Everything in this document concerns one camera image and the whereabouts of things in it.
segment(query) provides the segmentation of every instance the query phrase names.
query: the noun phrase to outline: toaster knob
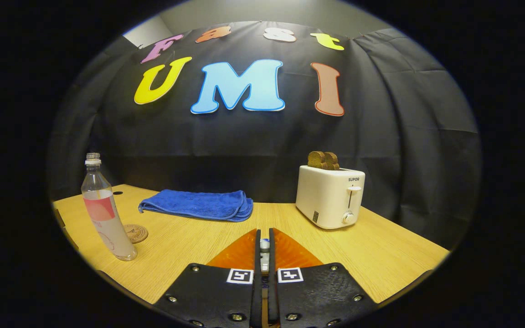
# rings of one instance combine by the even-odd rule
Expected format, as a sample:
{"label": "toaster knob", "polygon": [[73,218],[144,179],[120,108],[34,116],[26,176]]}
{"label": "toaster knob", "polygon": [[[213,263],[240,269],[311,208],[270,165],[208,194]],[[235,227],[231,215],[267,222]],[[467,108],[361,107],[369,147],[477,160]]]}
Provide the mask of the toaster knob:
{"label": "toaster knob", "polygon": [[348,224],[350,222],[353,222],[356,217],[354,216],[354,213],[352,212],[346,212],[344,214],[344,218],[342,218],[341,222],[344,224]]}

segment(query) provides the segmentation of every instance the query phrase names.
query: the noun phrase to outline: wooden coaster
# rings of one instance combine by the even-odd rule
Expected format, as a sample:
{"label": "wooden coaster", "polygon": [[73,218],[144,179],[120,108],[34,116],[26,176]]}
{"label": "wooden coaster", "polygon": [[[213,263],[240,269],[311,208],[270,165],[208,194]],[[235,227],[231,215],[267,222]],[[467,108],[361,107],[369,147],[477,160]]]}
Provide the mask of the wooden coaster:
{"label": "wooden coaster", "polygon": [[337,162],[337,156],[333,152],[325,152],[325,162],[327,163],[327,170],[339,170],[340,165]]}
{"label": "wooden coaster", "polygon": [[320,151],[310,152],[307,156],[307,166],[310,166],[311,168],[327,170],[325,154],[323,154],[323,152]]}
{"label": "wooden coaster", "polygon": [[144,226],[138,224],[125,224],[123,228],[125,228],[127,237],[133,244],[144,241],[149,234]]}

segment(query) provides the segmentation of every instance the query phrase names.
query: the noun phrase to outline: bottle label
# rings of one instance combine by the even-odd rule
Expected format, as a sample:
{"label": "bottle label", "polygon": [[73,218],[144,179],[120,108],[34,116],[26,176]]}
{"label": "bottle label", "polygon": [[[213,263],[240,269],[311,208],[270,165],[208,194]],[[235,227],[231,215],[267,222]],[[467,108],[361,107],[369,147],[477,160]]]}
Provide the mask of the bottle label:
{"label": "bottle label", "polygon": [[102,199],[87,199],[86,195],[83,198],[90,220],[106,247],[117,256],[133,253],[134,246],[125,233],[113,195]]}

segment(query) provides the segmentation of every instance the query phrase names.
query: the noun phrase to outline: plastic water bottle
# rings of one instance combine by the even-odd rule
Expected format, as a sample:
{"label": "plastic water bottle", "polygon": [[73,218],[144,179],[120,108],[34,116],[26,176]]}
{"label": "plastic water bottle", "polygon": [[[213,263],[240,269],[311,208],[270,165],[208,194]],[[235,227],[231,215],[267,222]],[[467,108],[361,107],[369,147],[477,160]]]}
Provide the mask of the plastic water bottle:
{"label": "plastic water bottle", "polygon": [[129,240],[118,215],[113,198],[113,189],[100,173],[100,154],[86,154],[86,177],[81,191],[86,210],[98,236],[119,260],[131,261],[137,251]]}

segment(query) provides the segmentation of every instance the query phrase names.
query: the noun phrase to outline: foam letter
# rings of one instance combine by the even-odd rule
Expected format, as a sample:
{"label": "foam letter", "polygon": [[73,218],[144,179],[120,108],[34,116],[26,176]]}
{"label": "foam letter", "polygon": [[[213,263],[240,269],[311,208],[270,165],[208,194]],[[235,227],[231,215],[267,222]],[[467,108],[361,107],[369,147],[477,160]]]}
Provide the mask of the foam letter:
{"label": "foam letter", "polygon": [[285,108],[285,102],[279,98],[277,72],[283,63],[278,60],[257,60],[238,76],[227,62],[206,65],[206,73],[200,98],[193,106],[193,114],[216,112],[219,103],[214,100],[216,89],[225,106],[232,109],[238,104],[242,94],[250,87],[250,96],[242,106],[246,110],[277,111]]}
{"label": "foam letter", "polygon": [[196,43],[208,41],[210,39],[216,39],[218,37],[223,37],[225,35],[229,35],[230,33],[232,32],[230,31],[229,26],[217,27],[213,30],[207,31],[206,33],[202,34],[202,36],[198,37]]}
{"label": "foam letter", "polygon": [[311,67],[317,72],[319,80],[319,100],[315,102],[315,109],[326,115],[343,116],[344,108],[340,104],[337,90],[337,77],[340,73],[333,67],[318,62],[312,62]]}
{"label": "foam letter", "polygon": [[171,44],[173,44],[173,41],[179,40],[182,37],[184,37],[184,35],[176,35],[176,36],[168,37],[165,40],[159,41],[158,43],[155,44],[153,50],[151,50],[151,52],[147,55],[147,57],[141,61],[141,64],[143,64],[144,62],[148,62],[150,60],[154,60],[155,58],[159,57],[160,51],[166,51],[167,48],[169,48]]}
{"label": "foam letter", "polygon": [[339,40],[336,39],[335,37],[331,37],[324,33],[311,33],[311,36],[317,37],[317,42],[319,42],[319,44],[321,44],[322,46],[326,46],[327,48],[335,49],[335,50],[344,49],[343,46],[339,46],[334,43],[334,41],[339,42]]}
{"label": "foam letter", "polygon": [[161,71],[165,65],[159,65],[148,69],[145,73],[143,73],[143,79],[141,80],[141,83],[139,83],[139,87],[137,87],[137,91],[135,92],[135,102],[137,104],[147,104],[154,102],[165,95],[171,89],[171,87],[173,87],[177,77],[180,76],[180,72],[184,67],[184,64],[190,60],[191,57],[184,57],[171,62],[171,64],[169,64],[171,69],[169,70],[165,81],[160,87],[154,90],[150,89],[151,84],[155,80],[157,73],[159,73],[159,71]]}
{"label": "foam letter", "polygon": [[263,36],[270,40],[279,40],[279,41],[285,41],[285,42],[295,42],[295,40],[297,40],[297,38],[293,36],[294,33],[286,29],[269,27],[268,29],[265,29],[264,31],[265,33]]}

